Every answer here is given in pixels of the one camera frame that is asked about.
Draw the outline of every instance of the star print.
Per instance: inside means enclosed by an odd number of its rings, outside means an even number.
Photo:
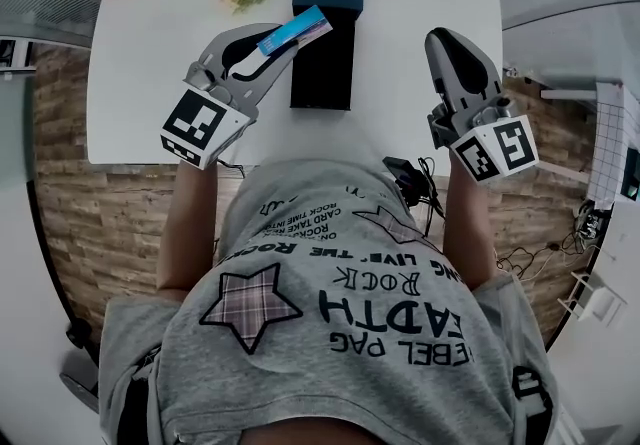
[[[219,298],[200,324],[230,328],[242,348],[253,354],[267,325],[302,317],[302,311],[278,292],[279,273],[280,264],[250,276],[223,273]]]
[[[438,251],[437,248],[427,240],[422,232],[411,228],[410,226],[403,225],[393,214],[391,214],[391,212],[380,205],[378,205],[378,210],[376,212],[361,211],[354,212],[354,214],[378,225],[387,232],[397,244],[418,242]]]

